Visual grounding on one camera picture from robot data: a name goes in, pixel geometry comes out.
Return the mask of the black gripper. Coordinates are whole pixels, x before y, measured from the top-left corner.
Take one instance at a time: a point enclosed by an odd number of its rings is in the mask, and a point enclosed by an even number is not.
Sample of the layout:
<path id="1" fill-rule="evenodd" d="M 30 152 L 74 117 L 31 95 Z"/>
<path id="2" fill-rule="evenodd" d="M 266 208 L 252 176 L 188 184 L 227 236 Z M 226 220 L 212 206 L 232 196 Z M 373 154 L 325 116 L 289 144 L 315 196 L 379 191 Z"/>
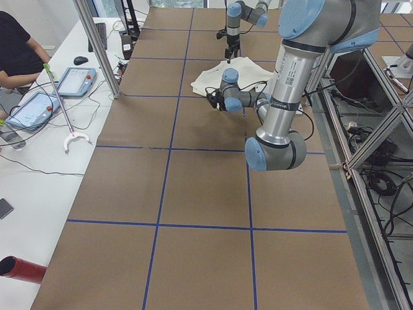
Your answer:
<path id="1" fill-rule="evenodd" d="M 225 48 L 225 59 L 227 63 L 231 62 L 232 57 L 238 57 L 240 49 L 240 31 L 236 29 L 222 29 L 216 34 L 217 39 L 227 38 L 227 47 Z"/>
<path id="2" fill-rule="evenodd" d="M 226 110 L 225 99 L 219 89 L 215 89 L 212 92 L 207 92 L 206 98 L 214 109 L 218 109 L 219 111 Z"/>

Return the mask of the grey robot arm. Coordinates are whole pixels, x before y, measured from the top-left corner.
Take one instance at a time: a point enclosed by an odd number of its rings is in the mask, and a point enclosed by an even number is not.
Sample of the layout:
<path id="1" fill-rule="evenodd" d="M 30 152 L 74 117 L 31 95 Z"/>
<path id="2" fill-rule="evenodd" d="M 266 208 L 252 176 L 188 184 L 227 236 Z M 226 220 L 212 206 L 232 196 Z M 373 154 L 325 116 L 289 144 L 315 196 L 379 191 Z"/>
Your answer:
<path id="1" fill-rule="evenodd" d="M 241 49 L 241 21 L 246 21 L 252 26 L 265 27 L 268 22 L 268 9 L 271 1 L 258 1 L 254 8 L 245 4 L 244 1 L 235 1 L 226 7 L 226 24 L 216 34 L 216 39 L 225 37 L 227 47 L 225 48 L 225 59 L 231 62 L 232 57 L 237 57 Z"/>
<path id="2" fill-rule="evenodd" d="M 291 129 L 317 57 L 352 52 L 373 45 L 379 34 L 380 1 L 287 1 L 279 17 L 283 56 L 272 94 L 243 91 L 234 68 L 206 95 L 215 109 L 238 112 L 251 107 L 261 126 L 245 143 L 245 157 L 255 171 L 294 169 L 306 157 L 303 137 Z"/>

